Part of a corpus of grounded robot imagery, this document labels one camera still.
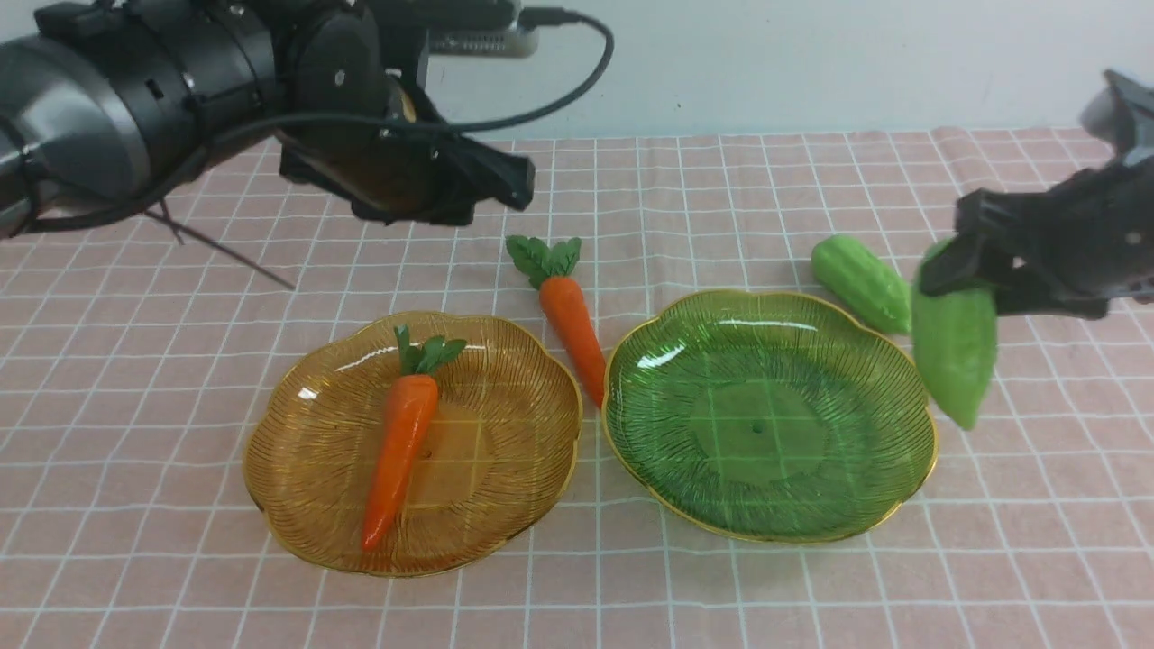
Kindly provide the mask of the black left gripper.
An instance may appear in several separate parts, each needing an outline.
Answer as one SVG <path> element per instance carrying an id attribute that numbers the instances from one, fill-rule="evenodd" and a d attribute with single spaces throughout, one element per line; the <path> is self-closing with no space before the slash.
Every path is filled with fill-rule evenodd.
<path id="1" fill-rule="evenodd" d="M 312 1 L 280 42 L 288 110 L 294 114 L 369 115 L 419 124 L 422 97 L 380 65 L 380 33 L 367 8 Z M 477 197 L 435 159 L 433 146 L 370 124 L 293 124 L 277 130 L 279 172 L 340 197 L 359 219 L 466 226 Z M 485 197 L 524 211 L 535 200 L 535 162 L 474 140 L 459 141 L 459 163 Z"/>

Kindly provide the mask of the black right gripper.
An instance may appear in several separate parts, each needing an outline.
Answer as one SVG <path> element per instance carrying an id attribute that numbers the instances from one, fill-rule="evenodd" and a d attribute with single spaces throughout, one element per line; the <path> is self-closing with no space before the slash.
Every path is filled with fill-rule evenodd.
<path id="1" fill-rule="evenodd" d="M 1121 70 L 1104 79 L 1081 126 L 1112 146 L 1112 157 L 1046 191 L 960 197 L 956 234 L 920 260 L 920 293 L 982 290 L 1002 316 L 1100 320 L 1115 299 L 1151 304 L 1153 91 Z"/>

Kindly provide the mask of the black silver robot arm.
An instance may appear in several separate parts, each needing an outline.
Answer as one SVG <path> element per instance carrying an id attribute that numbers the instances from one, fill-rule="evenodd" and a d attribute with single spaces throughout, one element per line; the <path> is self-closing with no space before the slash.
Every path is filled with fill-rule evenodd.
<path id="1" fill-rule="evenodd" d="M 609 68 L 610 28 L 516 1 L 62 1 L 3 42 L 3 238 L 152 216 L 170 192 L 267 137 L 282 174 L 380 224 L 465 227 L 478 203 L 515 210 L 535 165 L 474 133 L 572 105 Z M 523 37 L 582 24 L 604 39 L 580 85 L 523 114 L 450 124 L 422 83 L 432 54 L 526 58 Z M 1151 303 L 1151 89 L 1107 70 L 1084 127 L 1112 159 L 1047 191 L 960 197 L 956 237 L 917 288 L 986 288 L 1001 315 L 1106 318 Z"/>

